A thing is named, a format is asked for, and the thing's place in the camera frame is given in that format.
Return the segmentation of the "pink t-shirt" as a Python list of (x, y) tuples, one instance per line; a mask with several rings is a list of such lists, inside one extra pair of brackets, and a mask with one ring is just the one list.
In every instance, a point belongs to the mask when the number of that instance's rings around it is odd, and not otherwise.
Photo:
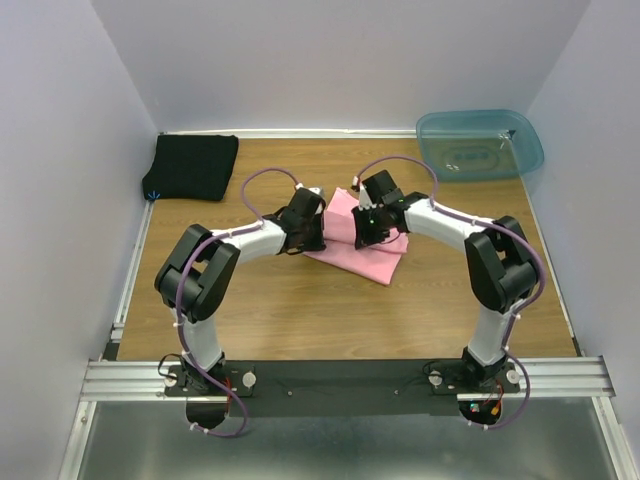
[(324, 211), (326, 248), (319, 252), (304, 252), (304, 255), (376, 283), (389, 285), (402, 256), (408, 251), (408, 236), (392, 230), (390, 240), (356, 250), (351, 210), (357, 205), (358, 200), (347, 190), (336, 188)]

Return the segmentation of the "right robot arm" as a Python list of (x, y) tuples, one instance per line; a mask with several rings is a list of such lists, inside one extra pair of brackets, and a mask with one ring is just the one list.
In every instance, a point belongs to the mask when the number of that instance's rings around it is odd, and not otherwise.
[(358, 194), (351, 210), (356, 249), (380, 244), (396, 230), (437, 240), (465, 256), (480, 305), (475, 331), (460, 359), (436, 361), (430, 375), (470, 390), (496, 378), (507, 362), (507, 343), (520, 311), (534, 287), (544, 284), (542, 260), (518, 221), (474, 217), (420, 192), (406, 195), (386, 170), (365, 180), (356, 176), (352, 189)]

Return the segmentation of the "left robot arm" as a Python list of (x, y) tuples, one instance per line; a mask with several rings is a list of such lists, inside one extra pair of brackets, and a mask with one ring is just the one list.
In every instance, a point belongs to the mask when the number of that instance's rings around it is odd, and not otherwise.
[(185, 375), (202, 392), (227, 385), (215, 312), (237, 266), (281, 254), (321, 252), (326, 200), (320, 187), (297, 185), (289, 203), (252, 224), (231, 230), (189, 226), (158, 271), (154, 288), (176, 318), (187, 343)]

